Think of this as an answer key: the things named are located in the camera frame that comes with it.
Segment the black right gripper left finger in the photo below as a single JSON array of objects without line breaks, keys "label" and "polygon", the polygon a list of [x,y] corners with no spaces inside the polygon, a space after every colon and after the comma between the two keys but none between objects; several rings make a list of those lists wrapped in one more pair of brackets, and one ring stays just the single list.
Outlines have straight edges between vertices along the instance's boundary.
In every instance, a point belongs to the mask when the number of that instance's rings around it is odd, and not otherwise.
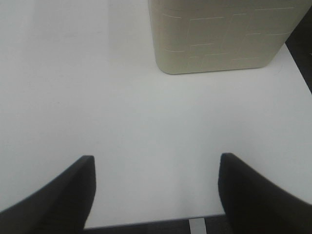
[{"label": "black right gripper left finger", "polygon": [[93,156],[82,156],[44,187],[1,211],[2,234],[81,234],[96,193]]}]

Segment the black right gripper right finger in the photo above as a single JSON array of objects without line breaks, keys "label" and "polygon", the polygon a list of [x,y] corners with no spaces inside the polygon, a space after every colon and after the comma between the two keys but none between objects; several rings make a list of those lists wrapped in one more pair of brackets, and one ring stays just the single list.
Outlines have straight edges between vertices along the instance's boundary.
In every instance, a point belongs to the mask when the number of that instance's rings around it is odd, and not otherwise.
[{"label": "black right gripper right finger", "polygon": [[310,234],[312,206],[232,153],[220,157],[218,192],[235,234]]}]

